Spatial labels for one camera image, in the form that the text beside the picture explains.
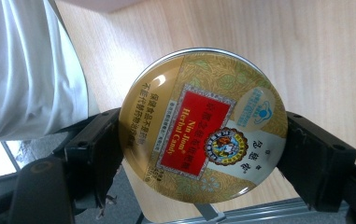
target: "wooden surface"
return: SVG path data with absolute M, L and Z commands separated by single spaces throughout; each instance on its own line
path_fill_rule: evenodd
M 101 111 L 121 106 L 141 71 L 165 54 L 226 49 L 263 70 L 287 110 L 356 147 L 356 1 L 146 0 L 108 14 L 67 3 L 58 8 Z M 199 216 L 124 167 L 149 220 Z M 216 206 L 225 211 L 296 196 L 276 170 L 255 190 Z

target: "round tin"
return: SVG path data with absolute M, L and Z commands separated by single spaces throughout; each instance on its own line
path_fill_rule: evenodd
M 126 160 L 150 187 L 186 203 L 219 203 L 271 174 L 288 124 L 277 91 L 252 63 L 185 49 L 140 75 L 119 128 Z

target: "gold tin lid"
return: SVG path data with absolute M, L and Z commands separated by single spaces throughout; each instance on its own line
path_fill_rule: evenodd
M 119 127 L 139 178 L 185 203 L 254 189 L 277 166 L 288 131 L 267 77 L 219 49 L 186 49 L 152 64 L 125 98 Z

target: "logo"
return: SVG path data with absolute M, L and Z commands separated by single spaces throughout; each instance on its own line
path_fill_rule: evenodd
M 237 129 L 223 128 L 206 140 L 205 152 L 218 165 L 233 165 L 247 154 L 248 139 Z

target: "white shirt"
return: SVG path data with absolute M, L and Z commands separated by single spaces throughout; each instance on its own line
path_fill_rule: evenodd
M 48 0 L 0 0 L 0 140 L 38 138 L 87 117 L 85 78 Z

